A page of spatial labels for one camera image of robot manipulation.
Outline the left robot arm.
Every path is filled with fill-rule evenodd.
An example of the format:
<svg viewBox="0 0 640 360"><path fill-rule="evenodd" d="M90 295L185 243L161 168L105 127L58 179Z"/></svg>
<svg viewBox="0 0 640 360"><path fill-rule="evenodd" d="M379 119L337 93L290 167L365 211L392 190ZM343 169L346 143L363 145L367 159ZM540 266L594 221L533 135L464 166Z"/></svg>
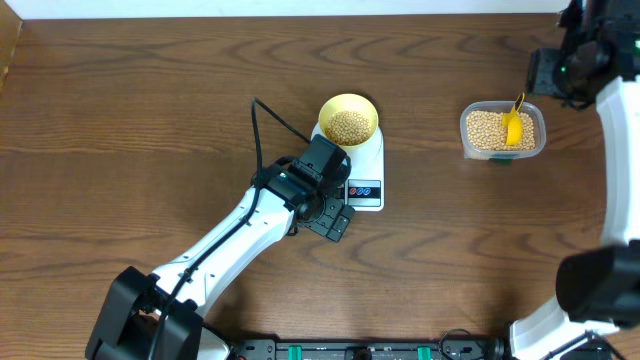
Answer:
<svg viewBox="0 0 640 360"><path fill-rule="evenodd" d="M150 274L130 266L114 279L86 358L227 358L229 345L206 329L205 316L261 252L298 227L341 239L354 210L335 192L350 170L347 153L321 135L302 156L260 168L236 208L193 247Z"/></svg>

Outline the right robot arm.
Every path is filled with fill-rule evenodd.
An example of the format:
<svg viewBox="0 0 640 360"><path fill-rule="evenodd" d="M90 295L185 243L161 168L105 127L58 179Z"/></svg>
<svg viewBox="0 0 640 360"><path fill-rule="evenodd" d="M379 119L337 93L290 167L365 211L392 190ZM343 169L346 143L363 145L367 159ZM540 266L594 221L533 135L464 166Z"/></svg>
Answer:
<svg viewBox="0 0 640 360"><path fill-rule="evenodd" d="M572 0L557 25L562 44L532 53L526 92L575 110L595 107L605 220L599 248L565 258L554 296L511 324L510 359L560 359L639 324L639 4Z"/></svg>

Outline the yellow measuring scoop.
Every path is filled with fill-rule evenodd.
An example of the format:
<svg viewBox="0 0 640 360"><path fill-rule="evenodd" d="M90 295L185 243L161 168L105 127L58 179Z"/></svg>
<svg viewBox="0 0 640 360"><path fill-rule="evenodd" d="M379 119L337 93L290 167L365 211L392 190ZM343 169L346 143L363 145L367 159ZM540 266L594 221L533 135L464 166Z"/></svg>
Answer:
<svg viewBox="0 0 640 360"><path fill-rule="evenodd" d="M502 125L506 129L506 146L515 146L521 139L523 134L523 122L519 116L519 111L524 103L525 93L521 93L514 102L511 110L503 115Z"/></svg>

